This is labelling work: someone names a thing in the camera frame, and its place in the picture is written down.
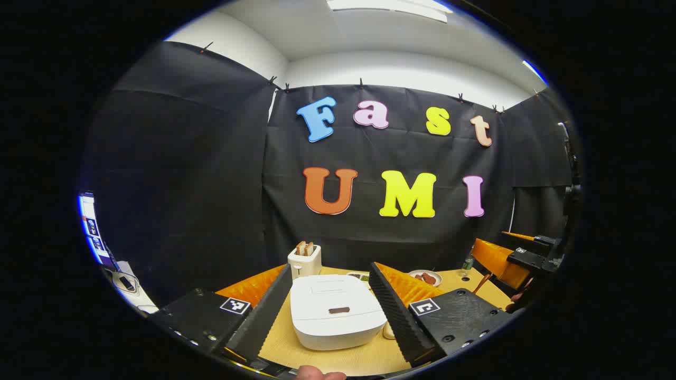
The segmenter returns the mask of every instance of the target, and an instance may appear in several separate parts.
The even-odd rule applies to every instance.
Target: plate
[[[368,284],[368,273],[364,272],[349,272],[347,274],[348,276],[353,276],[357,277],[359,280],[361,280],[362,284],[366,286],[367,289],[371,288],[371,285]]]
[[[439,284],[441,284],[441,276],[439,276],[439,273],[432,272],[431,270],[416,269],[409,272],[408,275],[415,278],[416,275],[421,275],[423,273],[427,273],[428,275],[434,277],[437,280],[437,282],[435,282],[434,285],[432,286],[437,287],[439,286]]]

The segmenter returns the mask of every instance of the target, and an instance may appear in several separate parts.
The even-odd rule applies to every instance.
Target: computer screen
[[[99,264],[110,270],[120,270],[118,263],[106,248],[101,237],[101,231],[99,231],[99,225],[96,220],[96,212],[94,211],[94,194],[91,192],[81,193],[78,196],[78,203],[80,205],[80,216],[82,217],[84,234],[87,237],[87,244],[89,244],[94,258]]]

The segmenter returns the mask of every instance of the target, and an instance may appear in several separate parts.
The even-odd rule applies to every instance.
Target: black fabric curtain
[[[105,242],[160,307],[272,265],[260,173],[274,86],[199,50],[145,55],[102,102],[84,160]]]
[[[99,229],[118,260],[163,306],[193,288],[217,290],[286,263],[301,241],[322,246],[325,266],[402,271],[459,268],[476,237],[558,236],[562,189],[571,181],[557,111],[530,98],[504,114],[399,87],[317,86],[277,93],[250,69],[210,51],[163,42],[101,102],[80,190],[96,199]],[[330,96],[334,133],[315,143],[296,111]],[[357,124],[364,100],[387,106],[389,126]],[[426,110],[450,114],[448,135],[426,128]],[[482,146],[470,119],[490,128]],[[324,200],[338,198],[337,169],[358,172],[349,208],[313,212],[307,167],[329,170]],[[408,186],[437,177],[433,218],[380,216],[386,170]],[[481,176],[485,214],[467,218],[464,176]],[[512,219],[512,205],[516,208]]]
[[[509,156],[514,170],[513,233],[561,237],[564,230],[565,187],[572,184],[565,148],[571,117],[547,88],[509,108],[501,119],[513,143]]]
[[[296,111],[330,96],[335,121],[331,136],[310,143],[308,127]],[[357,104],[375,100],[387,106],[389,126],[376,129],[353,120]],[[426,110],[450,114],[449,135],[428,132]],[[490,147],[477,141],[470,119],[481,115],[489,125]],[[492,240],[509,227],[513,193],[505,126],[491,109],[460,103],[453,97],[398,87],[317,86],[280,91],[267,129],[263,171],[267,216],[266,243],[270,260],[283,262],[300,240],[322,246],[326,266],[368,270],[382,262],[399,270],[459,268],[476,237]],[[311,211],[304,201],[304,168],[329,170],[324,199],[338,198],[337,169],[357,170],[352,202],[340,215]],[[385,180],[381,173],[398,170],[408,186],[418,174],[436,175],[433,218],[413,215],[383,217]],[[481,201],[485,215],[467,218],[464,176],[483,177]]]

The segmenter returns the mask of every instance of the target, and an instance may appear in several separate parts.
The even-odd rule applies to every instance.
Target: ceiling light
[[[452,13],[448,8],[433,0],[327,0],[327,4],[334,11],[383,9],[415,14],[444,23],[448,22],[446,13]]]
[[[528,63],[528,61],[523,61],[523,62],[521,62],[521,63],[524,64],[527,68],[531,69],[531,71],[532,71],[535,75],[537,75],[537,77],[540,78],[540,80],[542,80],[543,82],[545,82],[545,85],[547,84],[547,81],[544,80],[544,78],[542,78],[542,76],[537,72],[537,70],[536,70],[535,68],[533,68],[533,66],[531,66],[531,64]]]

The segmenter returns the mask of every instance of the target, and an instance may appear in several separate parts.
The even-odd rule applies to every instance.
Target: white toaster
[[[295,280],[298,277],[318,275],[322,270],[322,248],[315,245],[310,256],[300,256],[296,254],[296,249],[287,256],[291,265],[291,278]]]

